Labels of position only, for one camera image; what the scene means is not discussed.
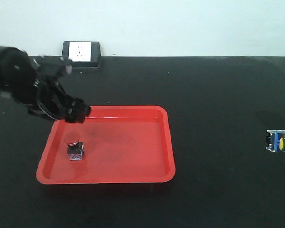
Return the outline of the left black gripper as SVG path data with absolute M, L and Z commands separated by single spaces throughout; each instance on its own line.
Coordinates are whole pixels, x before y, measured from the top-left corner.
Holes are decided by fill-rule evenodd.
M 37 114 L 44 114 L 54 120 L 82 124 L 90 115 L 91 107 L 80 98 L 66 94 L 59 79 L 71 74 L 72 61 L 63 56 L 28 56 L 36 72 L 33 83 L 36 89 Z

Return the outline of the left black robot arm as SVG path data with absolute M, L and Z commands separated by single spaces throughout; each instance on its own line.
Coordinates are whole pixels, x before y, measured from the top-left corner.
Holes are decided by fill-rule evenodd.
M 59 78 L 70 75 L 72 61 L 61 56 L 32 57 L 15 47 L 0 46 L 0 90 L 28 113 L 45 119 L 83 123 L 91 107 L 66 93 Z

